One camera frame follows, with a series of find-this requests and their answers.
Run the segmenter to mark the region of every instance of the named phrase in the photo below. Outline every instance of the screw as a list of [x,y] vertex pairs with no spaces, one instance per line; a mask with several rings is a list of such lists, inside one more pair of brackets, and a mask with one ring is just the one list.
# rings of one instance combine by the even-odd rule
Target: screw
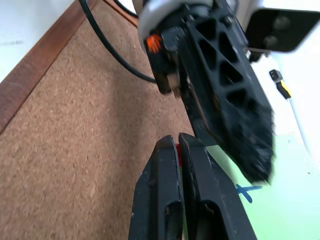
[[270,48],[278,43],[278,39],[272,35],[266,36],[263,40],[263,43],[267,48]]
[[274,20],[273,28],[275,30],[285,30],[290,26],[290,19],[286,16],[279,16]]
[[232,23],[234,22],[234,20],[232,19],[232,17],[230,16],[226,16],[224,19],[223,19],[223,23],[229,27]]

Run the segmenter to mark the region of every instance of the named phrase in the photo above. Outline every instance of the white surface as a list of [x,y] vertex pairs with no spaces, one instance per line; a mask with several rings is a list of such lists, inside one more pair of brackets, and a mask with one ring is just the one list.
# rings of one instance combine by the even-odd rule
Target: white surface
[[292,91],[291,103],[303,140],[312,157],[320,163],[320,22],[297,50],[271,55]]
[[259,62],[253,63],[252,68],[263,88],[274,112],[274,133],[277,136],[292,136],[303,144],[298,124],[289,101],[280,94],[272,81],[269,71],[280,70],[272,57],[262,56]]
[[0,1],[0,82],[73,1]]
[[134,4],[132,2],[132,0],[118,0],[123,6],[125,6],[129,11],[131,11],[132,13],[136,13]]

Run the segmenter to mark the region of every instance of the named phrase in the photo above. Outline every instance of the cork board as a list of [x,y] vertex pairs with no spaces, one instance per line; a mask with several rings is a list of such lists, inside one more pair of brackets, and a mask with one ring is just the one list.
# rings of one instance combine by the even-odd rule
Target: cork board
[[[93,13],[151,76],[137,29],[102,1]],[[192,133],[182,102],[125,70],[85,20],[0,135],[1,239],[127,239],[136,181],[179,132]]]

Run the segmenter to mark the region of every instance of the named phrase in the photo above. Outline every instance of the black cable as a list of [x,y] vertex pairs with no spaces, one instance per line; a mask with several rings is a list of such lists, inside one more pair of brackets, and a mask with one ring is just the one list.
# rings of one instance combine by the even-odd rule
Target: black cable
[[101,31],[100,27],[98,26],[88,4],[87,0],[79,0],[80,5],[84,11],[84,14],[86,15],[91,27],[93,28],[95,34],[98,36],[102,44],[105,46],[105,48],[111,53],[111,55],[122,65],[125,69],[127,69],[130,73],[133,75],[136,75],[138,78],[141,78],[143,80],[146,80],[150,83],[156,83],[156,80],[153,78],[144,75],[143,73],[139,72],[137,69],[130,66],[129,63],[126,62],[122,58],[122,56],[119,55],[119,53],[114,49],[114,47],[111,45],[111,43],[107,40],[106,36]]
[[115,4],[117,4],[123,11],[125,11],[127,14],[134,18],[138,18],[138,15],[132,11],[130,11],[128,8],[126,8],[119,0],[113,0]]

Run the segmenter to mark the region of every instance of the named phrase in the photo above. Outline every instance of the blue marker line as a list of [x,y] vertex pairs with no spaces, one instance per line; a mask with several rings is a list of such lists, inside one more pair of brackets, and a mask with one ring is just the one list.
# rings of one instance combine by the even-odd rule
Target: blue marker line
[[243,196],[252,204],[252,197],[249,195],[248,191],[262,189],[262,186],[246,186],[241,187],[239,184],[236,184],[236,192],[238,194],[243,194]]

